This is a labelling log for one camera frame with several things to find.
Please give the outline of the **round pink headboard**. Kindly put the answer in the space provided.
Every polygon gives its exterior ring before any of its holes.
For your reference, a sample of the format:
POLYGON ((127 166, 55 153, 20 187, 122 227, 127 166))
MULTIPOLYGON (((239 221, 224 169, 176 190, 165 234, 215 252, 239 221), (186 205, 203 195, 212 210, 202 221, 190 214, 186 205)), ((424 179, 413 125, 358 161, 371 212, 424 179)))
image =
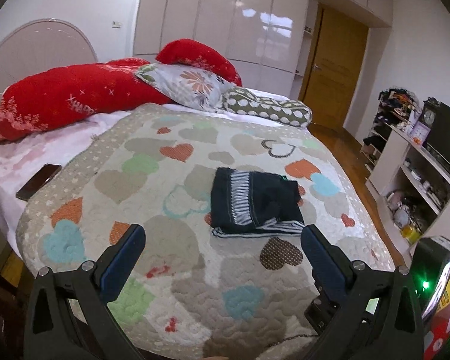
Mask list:
POLYGON ((97 61, 91 42, 74 24, 59 19, 33 20, 0 43, 0 101, 9 86, 25 77, 97 61))

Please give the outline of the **glossy white wardrobe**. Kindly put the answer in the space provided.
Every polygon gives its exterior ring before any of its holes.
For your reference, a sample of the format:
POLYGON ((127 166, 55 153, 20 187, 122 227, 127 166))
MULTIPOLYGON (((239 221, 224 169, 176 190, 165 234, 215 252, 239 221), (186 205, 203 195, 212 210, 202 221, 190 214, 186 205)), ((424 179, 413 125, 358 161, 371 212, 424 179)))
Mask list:
POLYGON ((289 96, 304 74, 318 2, 369 28, 393 23, 393 0, 139 0, 133 54, 153 59, 190 38, 229 59, 245 86, 289 96))

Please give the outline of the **pink white bed sheet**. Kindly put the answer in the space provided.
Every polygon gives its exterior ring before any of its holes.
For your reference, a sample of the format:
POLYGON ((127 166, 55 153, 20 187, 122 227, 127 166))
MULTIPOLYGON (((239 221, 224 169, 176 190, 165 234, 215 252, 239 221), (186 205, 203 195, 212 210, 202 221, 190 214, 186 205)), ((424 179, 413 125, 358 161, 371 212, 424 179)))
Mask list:
POLYGON ((0 226, 32 267, 75 267, 132 224, 195 251, 209 229, 220 167, 286 174, 302 132, 253 117, 153 103, 0 144, 0 226), (44 164, 60 172, 28 202, 16 192, 44 164))

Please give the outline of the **large red pillow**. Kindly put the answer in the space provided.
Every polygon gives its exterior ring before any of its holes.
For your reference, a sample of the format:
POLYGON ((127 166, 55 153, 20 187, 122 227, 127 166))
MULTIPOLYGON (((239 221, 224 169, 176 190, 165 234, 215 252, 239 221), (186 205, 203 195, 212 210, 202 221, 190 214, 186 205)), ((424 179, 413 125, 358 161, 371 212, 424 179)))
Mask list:
POLYGON ((56 67, 9 86, 0 102, 0 142, 18 141, 99 113, 130 111, 171 100, 136 77, 148 62, 123 58, 108 63, 56 67))

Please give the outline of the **small table clock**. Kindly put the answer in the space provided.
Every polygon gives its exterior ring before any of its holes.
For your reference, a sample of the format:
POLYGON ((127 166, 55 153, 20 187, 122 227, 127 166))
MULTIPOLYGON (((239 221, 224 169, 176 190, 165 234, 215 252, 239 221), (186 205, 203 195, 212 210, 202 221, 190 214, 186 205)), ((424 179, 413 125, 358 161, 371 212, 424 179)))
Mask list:
POLYGON ((433 123, 437 117, 440 105, 441 103, 436 100, 435 97, 429 97, 424 102, 422 114, 419 117, 419 121, 422 125, 425 125, 428 128, 433 127, 433 123))

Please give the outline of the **white shelf unit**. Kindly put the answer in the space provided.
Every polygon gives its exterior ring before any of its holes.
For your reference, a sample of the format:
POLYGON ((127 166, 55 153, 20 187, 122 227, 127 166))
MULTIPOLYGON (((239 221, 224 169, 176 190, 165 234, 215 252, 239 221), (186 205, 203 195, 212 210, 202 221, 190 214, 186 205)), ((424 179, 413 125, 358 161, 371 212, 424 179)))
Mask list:
POLYGON ((394 248, 410 258, 423 236, 450 240, 450 174, 425 148, 432 128, 419 121, 424 102, 404 88, 379 93, 361 148, 366 186, 394 248))

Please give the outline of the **heart pattern quilted bedspread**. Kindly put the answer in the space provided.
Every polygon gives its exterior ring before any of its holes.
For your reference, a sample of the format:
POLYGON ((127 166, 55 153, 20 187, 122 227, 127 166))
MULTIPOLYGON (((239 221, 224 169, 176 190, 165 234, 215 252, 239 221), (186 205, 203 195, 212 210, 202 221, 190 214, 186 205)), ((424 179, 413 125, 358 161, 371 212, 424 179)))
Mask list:
POLYGON ((317 294, 311 264, 298 236, 214 236, 220 167, 296 181, 307 224, 348 258, 393 270, 349 178, 309 132, 154 104, 95 138, 29 200, 19 251, 31 272, 74 270, 139 224, 145 250, 109 304, 136 346, 172 359, 293 359, 316 339, 305 319, 317 294))

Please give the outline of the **small red pillow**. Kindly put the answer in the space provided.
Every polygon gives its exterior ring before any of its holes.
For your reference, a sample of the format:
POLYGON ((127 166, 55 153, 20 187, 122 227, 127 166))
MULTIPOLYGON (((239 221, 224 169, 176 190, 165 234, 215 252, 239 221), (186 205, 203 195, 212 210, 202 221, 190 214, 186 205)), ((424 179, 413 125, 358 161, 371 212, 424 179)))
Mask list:
POLYGON ((215 49, 193 39, 183 38, 168 43, 158 53, 156 61, 201 68, 237 86, 242 86, 240 74, 228 59, 215 49))

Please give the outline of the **wooden door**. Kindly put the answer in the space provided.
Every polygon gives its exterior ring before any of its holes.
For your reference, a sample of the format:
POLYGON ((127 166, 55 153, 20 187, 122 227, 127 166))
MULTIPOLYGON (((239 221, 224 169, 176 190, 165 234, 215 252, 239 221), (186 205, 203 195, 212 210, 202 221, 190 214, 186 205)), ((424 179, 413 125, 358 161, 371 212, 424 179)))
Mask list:
POLYGON ((365 24, 339 10, 318 5, 299 94, 315 125, 342 130, 362 69, 368 31, 365 24))

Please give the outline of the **dark smartphone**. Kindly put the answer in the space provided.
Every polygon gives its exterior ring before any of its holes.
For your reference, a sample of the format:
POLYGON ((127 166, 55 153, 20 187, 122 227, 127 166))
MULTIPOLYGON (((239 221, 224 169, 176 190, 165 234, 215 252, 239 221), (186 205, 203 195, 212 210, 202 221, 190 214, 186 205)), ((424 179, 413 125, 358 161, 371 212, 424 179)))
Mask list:
POLYGON ((61 165, 44 164, 15 194, 23 202, 28 202, 40 189, 53 179, 62 169, 61 165))

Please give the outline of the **grey floral pillow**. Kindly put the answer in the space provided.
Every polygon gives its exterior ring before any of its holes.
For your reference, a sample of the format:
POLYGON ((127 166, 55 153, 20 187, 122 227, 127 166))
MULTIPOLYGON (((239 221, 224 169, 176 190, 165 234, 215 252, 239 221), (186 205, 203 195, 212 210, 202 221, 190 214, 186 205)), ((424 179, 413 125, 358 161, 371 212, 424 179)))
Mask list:
POLYGON ((135 75, 179 105, 199 111, 221 110, 223 94, 236 87, 215 73, 181 64, 145 64, 135 75))

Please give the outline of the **olive white dotted bolster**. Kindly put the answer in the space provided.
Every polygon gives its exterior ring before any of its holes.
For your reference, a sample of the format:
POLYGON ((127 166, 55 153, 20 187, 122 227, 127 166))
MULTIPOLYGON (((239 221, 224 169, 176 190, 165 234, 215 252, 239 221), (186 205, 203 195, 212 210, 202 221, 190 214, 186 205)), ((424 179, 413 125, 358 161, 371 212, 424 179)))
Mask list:
POLYGON ((223 108, 231 113, 257 116, 298 128, 307 128, 313 118, 311 109, 302 102, 261 96, 242 87, 226 91, 222 102, 223 108))

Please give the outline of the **dark navy striped pants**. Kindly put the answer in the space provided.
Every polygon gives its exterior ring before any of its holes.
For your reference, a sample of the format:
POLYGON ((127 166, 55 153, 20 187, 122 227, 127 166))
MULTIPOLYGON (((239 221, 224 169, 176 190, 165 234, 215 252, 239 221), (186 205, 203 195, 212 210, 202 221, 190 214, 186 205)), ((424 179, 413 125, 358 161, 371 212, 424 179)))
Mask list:
POLYGON ((210 227, 220 238, 298 236, 305 227, 294 180, 220 167, 210 193, 210 227))

